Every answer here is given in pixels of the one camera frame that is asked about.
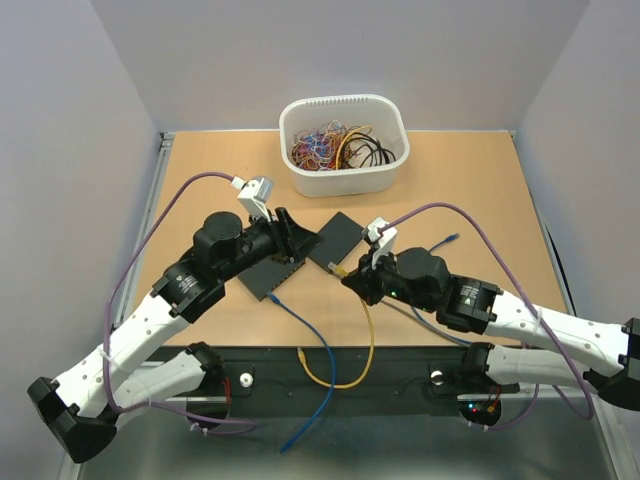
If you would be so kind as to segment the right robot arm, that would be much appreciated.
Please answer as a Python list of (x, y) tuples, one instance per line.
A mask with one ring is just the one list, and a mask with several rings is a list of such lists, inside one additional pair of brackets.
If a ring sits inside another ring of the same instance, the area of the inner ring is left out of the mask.
[(390, 297), (461, 333), (525, 343), (514, 349), (478, 343), (460, 366), (472, 390), (520, 382), (585, 387), (622, 409), (639, 408), (639, 321), (602, 323), (539, 305), (527, 306), (497, 285), (449, 272), (422, 247), (376, 258), (363, 255), (341, 280), (369, 305)]

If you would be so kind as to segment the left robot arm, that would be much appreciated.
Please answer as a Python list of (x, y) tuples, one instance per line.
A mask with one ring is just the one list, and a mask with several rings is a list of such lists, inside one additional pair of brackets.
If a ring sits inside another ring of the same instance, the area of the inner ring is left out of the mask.
[(118, 328), (54, 378), (39, 377), (27, 390), (41, 420), (76, 464), (101, 453), (125, 417), (196, 389), (215, 392), (221, 362), (204, 343), (135, 377), (134, 371), (165, 341), (194, 324), (225, 295), (226, 281), (263, 260), (304, 260), (322, 242), (279, 207), (250, 220), (221, 211), (194, 233), (191, 247), (170, 265)]

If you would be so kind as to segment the black network switch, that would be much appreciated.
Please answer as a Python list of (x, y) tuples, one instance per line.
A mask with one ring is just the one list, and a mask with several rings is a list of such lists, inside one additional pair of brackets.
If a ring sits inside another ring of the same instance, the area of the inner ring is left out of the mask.
[(319, 231), (322, 243), (308, 256), (329, 272), (329, 264), (340, 264), (362, 240), (363, 227), (343, 212), (337, 212)]
[(306, 261), (302, 260), (283, 264), (265, 259), (240, 273), (237, 278), (255, 299), (262, 301), (305, 263)]

